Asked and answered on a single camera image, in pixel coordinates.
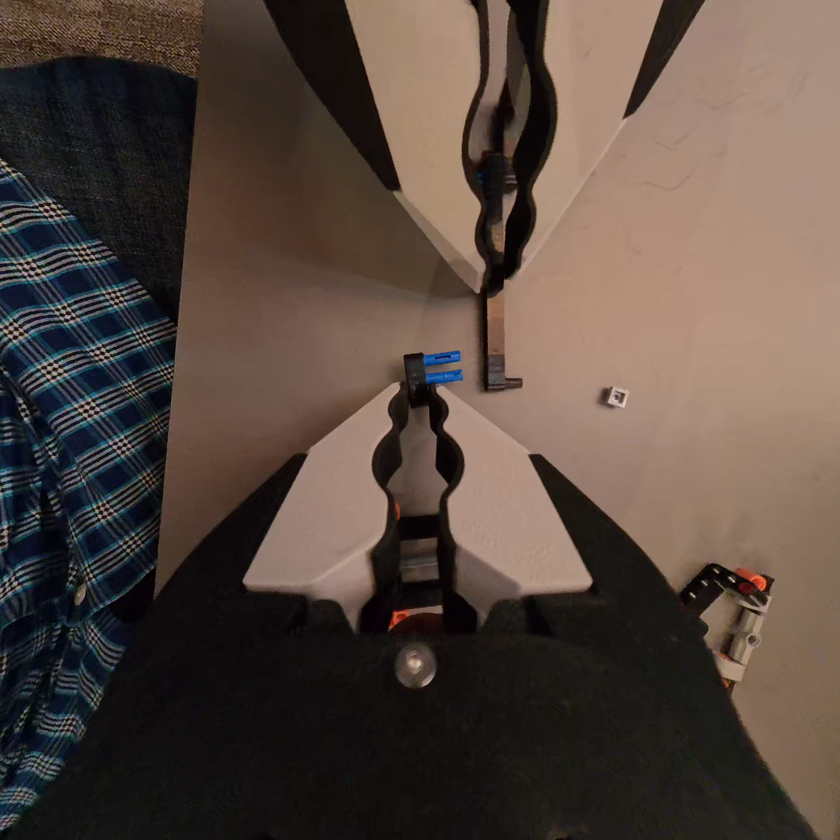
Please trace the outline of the black grey orange lego assembly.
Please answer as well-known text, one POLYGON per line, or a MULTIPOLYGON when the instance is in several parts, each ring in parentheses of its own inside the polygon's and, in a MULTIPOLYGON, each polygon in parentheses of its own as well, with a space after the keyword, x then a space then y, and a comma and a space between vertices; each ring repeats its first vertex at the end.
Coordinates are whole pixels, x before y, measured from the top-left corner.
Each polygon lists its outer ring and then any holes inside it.
POLYGON ((709 631, 703 616, 718 598, 730 596, 739 609, 734 624, 725 634, 724 649, 710 647, 721 683, 729 695, 742 683, 749 661, 762 643, 774 584, 774 577, 765 572, 743 567, 730 570, 719 563, 708 563, 679 593, 681 605, 703 637, 709 631))

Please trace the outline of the dark blue cloth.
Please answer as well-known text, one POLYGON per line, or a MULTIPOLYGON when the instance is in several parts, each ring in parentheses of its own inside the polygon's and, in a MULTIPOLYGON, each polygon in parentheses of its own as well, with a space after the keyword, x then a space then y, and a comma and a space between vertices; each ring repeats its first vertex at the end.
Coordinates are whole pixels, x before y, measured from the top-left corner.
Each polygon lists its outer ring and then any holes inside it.
POLYGON ((2 159, 70 211, 178 322, 195 78, 77 56, 1 71, 2 159))

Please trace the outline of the blue plaid shirt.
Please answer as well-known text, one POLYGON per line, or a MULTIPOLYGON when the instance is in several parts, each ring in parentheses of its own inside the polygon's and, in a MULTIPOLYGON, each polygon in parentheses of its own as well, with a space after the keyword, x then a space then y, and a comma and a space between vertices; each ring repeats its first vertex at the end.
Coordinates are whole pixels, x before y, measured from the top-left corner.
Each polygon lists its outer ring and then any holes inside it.
POLYGON ((2 161, 2 836, 84 738, 151 600, 174 361, 151 295, 2 161))

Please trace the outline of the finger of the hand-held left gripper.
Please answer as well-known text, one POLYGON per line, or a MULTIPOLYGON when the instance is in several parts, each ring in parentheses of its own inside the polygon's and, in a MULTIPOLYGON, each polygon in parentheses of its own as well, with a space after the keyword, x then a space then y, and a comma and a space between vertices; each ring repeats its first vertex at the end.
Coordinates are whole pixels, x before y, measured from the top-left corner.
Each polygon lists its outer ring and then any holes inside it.
POLYGON ((469 136, 503 2, 349 1, 353 35, 395 167, 396 200, 470 291, 486 259, 469 136))
POLYGON ((530 84, 513 154, 518 192, 506 227, 505 280, 519 273, 620 130, 662 2, 510 2, 530 84))

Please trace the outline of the black lego piece blue pins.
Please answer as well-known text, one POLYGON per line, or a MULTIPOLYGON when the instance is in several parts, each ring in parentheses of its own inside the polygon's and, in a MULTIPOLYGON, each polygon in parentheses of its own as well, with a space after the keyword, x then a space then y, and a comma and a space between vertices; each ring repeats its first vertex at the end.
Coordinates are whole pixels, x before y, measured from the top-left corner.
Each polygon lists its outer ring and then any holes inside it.
POLYGON ((431 386, 462 382, 463 371, 455 366, 461 362, 461 352, 407 353, 403 356, 407 400, 411 408, 428 404, 431 386))

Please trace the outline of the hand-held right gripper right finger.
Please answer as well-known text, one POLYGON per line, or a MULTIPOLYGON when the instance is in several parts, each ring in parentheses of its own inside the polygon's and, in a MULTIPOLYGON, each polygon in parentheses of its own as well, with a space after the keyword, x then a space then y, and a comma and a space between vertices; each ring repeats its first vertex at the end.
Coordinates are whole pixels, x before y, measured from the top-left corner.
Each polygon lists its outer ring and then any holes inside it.
POLYGON ((588 592, 593 579, 525 447, 444 386, 429 392, 448 627, 480 627, 499 602, 588 592))

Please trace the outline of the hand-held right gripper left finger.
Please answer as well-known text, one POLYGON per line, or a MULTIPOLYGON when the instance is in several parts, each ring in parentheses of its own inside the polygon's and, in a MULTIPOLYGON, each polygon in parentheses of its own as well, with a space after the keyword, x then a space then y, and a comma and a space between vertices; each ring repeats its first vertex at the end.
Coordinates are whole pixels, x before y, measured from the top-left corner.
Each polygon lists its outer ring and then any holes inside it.
POLYGON ((399 392, 388 385, 309 449, 245 573, 247 590, 336 602, 359 630, 388 514, 373 459, 393 428, 388 407, 399 392))

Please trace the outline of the long black lego beam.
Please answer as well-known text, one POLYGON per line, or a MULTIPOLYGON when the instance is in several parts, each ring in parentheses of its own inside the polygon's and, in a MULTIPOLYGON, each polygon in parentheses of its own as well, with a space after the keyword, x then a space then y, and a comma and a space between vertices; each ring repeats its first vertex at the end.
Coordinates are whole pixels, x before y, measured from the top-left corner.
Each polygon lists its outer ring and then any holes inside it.
POLYGON ((484 305, 485 390, 504 392, 522 388, 522 378, 507 373, 504 199, 516 189, 510 184, 508 158, 500 151, 485 153, 479 162, 479 181, 485 197, 482 236, 486 247, 486 276, 482 287, 484 305))

